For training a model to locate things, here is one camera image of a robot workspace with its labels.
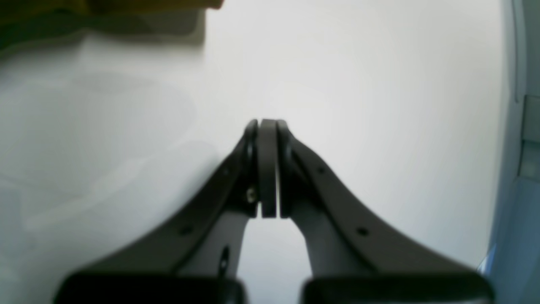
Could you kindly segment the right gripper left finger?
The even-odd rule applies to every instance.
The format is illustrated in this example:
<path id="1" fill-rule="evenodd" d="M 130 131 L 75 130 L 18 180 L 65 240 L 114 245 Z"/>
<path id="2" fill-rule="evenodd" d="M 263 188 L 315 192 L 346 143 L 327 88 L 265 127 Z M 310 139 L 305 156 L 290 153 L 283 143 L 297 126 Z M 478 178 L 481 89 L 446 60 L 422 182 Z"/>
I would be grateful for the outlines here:
<path id="1" fill-rule="evenodd" d="M 248 123 L 201 189 L 150 233 L 67 277 L 56 304 L 246 304 L 237 279 L 247 223 L 274 219 L 276 121 Z"/>

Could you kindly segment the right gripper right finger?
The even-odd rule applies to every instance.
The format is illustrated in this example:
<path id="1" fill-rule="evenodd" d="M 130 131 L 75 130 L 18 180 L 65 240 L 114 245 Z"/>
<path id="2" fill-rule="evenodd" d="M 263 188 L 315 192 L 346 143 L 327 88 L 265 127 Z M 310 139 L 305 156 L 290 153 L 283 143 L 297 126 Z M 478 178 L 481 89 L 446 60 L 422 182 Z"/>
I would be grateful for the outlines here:
<path id="1" fill-rule="evenodd" d="M 367 208 L 309 147 L 277 121 L 281 217 L 307 247 L 303 304 L 493 304 L 474 269 L 407 237 Z"/>

